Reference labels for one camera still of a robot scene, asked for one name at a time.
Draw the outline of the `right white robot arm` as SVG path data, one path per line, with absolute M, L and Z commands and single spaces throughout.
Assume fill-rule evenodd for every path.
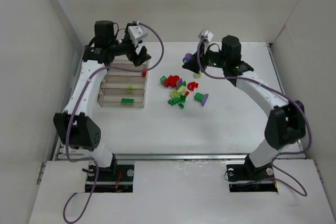
M 210 49 L 208 36 L 199 38 L 196 52 L 185 55 L 182 67 L 194 73 L 205 72 L 207 67 L 221 68 L 223 78 L 246 93 L 267 115 L 264 140 L 245 158 L 245 169 L 252 174 L 269 165 L 285 146 L 305 136 L 308 126 L 304 106 L 261 81 L 254 68 L 242 61 L 237 37 L 225 36 L 218 51 Z

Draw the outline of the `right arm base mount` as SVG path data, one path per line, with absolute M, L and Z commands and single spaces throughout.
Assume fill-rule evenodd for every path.
M 271 164 L 249 172 L 245 164 L 227 164 L 225 179 L 229 182 L 231 193 L 277 193 L 277 185 L 273 180 L 274 170 Z

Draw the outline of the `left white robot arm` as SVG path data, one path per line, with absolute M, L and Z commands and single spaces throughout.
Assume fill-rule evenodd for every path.
M 140 22 L 128 23 L 122 39 L 117 38 L 112 21 L 100 20 L 94 26 L 94 37 L 83 50 L 75 89 L 63 111 L 55 113 L 53 122 L 67 154 L 70 149 L 81 150 L 86 158 L 94 159 L 98 167 L 112 169 L 116 159 L 101 143 L 100 127 L 92 119 L 93 105 L 115 57 L 126 56 L 139 67 L 151 56 L 145 46 L 136 50 L 147 36 Z

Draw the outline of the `purple round lego piece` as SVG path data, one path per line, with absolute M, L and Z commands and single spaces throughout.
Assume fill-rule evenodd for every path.
M 187 63 L 188 61 L 193 59 L 193 54 L 191 53 L 186 53 L 184 58 L 183 58 L 183 63 Z

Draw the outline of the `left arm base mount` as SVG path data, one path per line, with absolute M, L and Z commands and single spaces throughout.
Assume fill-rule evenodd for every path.
M 109 168 L 99 168 L 99 175 L 94 193 L 132 193 L 134 165 L 117 165 L 114 171 Z

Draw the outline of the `green and purple cone lego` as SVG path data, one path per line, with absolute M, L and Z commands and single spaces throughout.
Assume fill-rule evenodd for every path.
M 202 93 L 199 93 L 197 92 L 195 95 L 194 95 L 194 100 L 199 102 L 201 104 L 201 106 L 204 106 L 207 99 L 208 99 L 208 96 L 209 94 L 206 93 L 206 94 L 202 94 Z

